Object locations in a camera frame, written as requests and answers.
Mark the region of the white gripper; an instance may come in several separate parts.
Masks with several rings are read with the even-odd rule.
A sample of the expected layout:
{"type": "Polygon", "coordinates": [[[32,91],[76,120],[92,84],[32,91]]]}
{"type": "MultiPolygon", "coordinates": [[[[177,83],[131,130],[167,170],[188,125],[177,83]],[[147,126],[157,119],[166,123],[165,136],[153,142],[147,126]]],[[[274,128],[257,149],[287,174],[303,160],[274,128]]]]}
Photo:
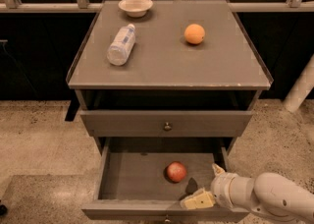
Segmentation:
{"type": "Polygon", "coordinates": [[[212,169],[216,176],[211,183],[212,193],[201,188],[182,199],[181,207],[187,210],[204,209],[213,207],[217,202],[228,209],[251,209],[255,203],[254,180],[236,173],[225,172],[216,163],[212,164],[212,169]]]}

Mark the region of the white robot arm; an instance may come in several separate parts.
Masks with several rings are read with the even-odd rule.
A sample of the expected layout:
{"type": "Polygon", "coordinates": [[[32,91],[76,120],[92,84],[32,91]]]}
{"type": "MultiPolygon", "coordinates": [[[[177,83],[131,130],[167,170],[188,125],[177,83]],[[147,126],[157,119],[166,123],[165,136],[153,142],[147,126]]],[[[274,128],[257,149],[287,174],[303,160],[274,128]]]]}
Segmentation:
{"type": "Polygon", "coordinates": [[[215,178],[210,190],[200,188],[181,200],[183,209],[219,205],[230,211],[247,210],[274,224],[314,224],[314,195],[277,173],[241,177],[212,164],[215,178]]]}

